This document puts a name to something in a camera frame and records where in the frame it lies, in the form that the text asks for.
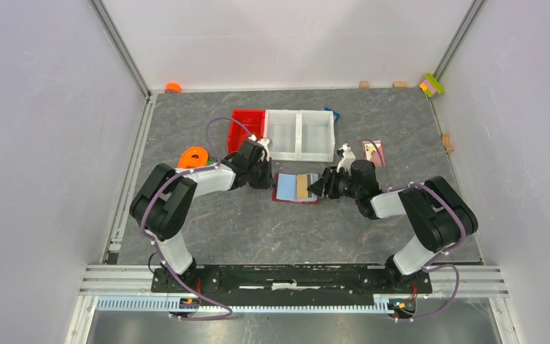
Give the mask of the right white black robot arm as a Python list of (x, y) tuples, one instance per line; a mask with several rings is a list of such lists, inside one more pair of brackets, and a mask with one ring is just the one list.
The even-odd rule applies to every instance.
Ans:
[(478, 220), (442, 176), (384, 191), (375, 169), (366, 160), (354, 161), (349, 168), (328, 167), (307, 190), (320, 198), (351, 198), (361, 215), (371, 220), (407, 217), (413, 237), (385, 263), (385, 284), (393, 292), (404, 292), (418, 272), (476, 233)]

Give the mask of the red card holder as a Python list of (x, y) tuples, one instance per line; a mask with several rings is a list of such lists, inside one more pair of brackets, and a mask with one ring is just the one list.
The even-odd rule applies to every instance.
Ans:
[[(319, 178), (319, 174), (315, 173), (314, 181)], [(274, 176), (275, 188), (272, 193), (272, 200), (277, 202), (287, 202), (293, 204), (318, 204), (320, 198), (317, 197), (313, 202), (301, 202), (296, 198), (296, 176), (298, 174), (277, 173)]]

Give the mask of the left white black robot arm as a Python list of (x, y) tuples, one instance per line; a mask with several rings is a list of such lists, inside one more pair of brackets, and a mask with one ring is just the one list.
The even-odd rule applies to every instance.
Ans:
[(160, 163), (150, 173), (130, 205), (129, 214), (150, 238), (169, 283), (179, 292), (196, 284), (196, 260), (189, 252), (183, 225), (190, 206), (199, 196), (232, 191), (243, 186), (265, 190), (272, 187), (269, 139), (252, 138), (224, 161), (199, 168), (173, 168)]

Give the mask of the gold striped credit card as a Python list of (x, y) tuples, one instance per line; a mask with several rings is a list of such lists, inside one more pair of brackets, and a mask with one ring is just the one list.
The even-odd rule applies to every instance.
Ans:
[(314, 183), (315, 173), (304, 173), (296, 176), (296, 198), (301, 202), (313, 202), (317, 196), (309, 190)]

